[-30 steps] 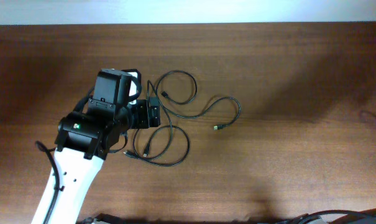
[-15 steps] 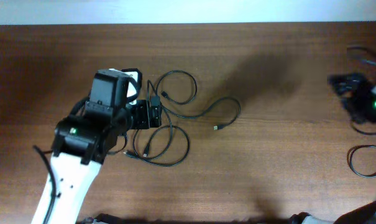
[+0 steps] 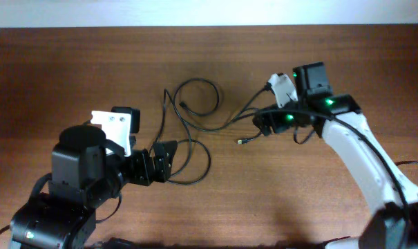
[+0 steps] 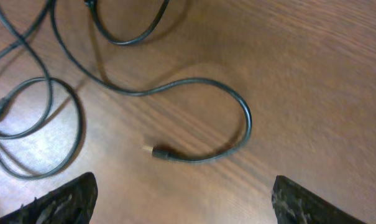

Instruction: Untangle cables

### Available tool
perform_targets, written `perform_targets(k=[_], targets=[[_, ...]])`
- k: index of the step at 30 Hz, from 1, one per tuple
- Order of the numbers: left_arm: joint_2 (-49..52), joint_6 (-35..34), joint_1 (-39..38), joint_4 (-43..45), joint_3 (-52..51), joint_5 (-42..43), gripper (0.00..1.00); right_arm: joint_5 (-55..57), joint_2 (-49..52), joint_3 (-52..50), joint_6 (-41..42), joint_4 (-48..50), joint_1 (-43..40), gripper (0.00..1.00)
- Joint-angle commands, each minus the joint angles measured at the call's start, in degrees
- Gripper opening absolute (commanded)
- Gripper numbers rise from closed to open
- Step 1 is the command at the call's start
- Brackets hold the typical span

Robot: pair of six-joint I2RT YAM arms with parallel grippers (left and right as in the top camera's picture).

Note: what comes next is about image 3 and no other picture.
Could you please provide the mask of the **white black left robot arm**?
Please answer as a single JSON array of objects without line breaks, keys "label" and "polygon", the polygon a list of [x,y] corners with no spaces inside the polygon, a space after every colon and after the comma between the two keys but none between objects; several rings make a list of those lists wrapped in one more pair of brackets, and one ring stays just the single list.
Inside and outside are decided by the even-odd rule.
[{"label": "white black left robot arm", "polygon": [[154,143],[150,156],[147,149],[133,149],[139,127],[139,110],[113,107],[63,130],[51,172],[35,183],[10,222],[10,248],[83,248],[100,223],[98,207],[121,199],[125,185],[167,182],[177,141]]}]

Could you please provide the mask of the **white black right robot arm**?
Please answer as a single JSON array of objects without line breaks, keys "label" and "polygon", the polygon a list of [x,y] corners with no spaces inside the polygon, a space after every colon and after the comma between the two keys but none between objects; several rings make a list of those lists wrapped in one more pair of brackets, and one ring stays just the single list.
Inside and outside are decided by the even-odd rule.
[{"label": "white black right robot arm", "polygon": [[275,73],[266,83],[275,104],[254,113],[264,136],[311,126],[343,161],[361,190],[371,220],[358,237],[327,241],[322,248],[418,248],[418,186],[374,137],[349,94],[335,95],[322,62]]}]

